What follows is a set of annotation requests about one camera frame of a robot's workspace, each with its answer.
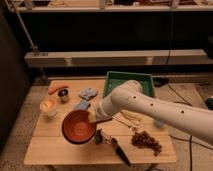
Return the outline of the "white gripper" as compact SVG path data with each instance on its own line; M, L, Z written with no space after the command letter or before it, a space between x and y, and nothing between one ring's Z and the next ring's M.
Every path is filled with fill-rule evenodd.
M88 120L91 124L97 121L105 121L112 118L113 104L110 101L101 100L94 108L94 113L89 113Z

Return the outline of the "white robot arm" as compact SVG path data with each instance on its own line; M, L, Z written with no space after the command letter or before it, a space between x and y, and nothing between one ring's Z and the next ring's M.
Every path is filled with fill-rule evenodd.
M111 119L122 110L145 114L213 145L213 111L168 102L144 95L138 81L114 88L94 107L90 123Z

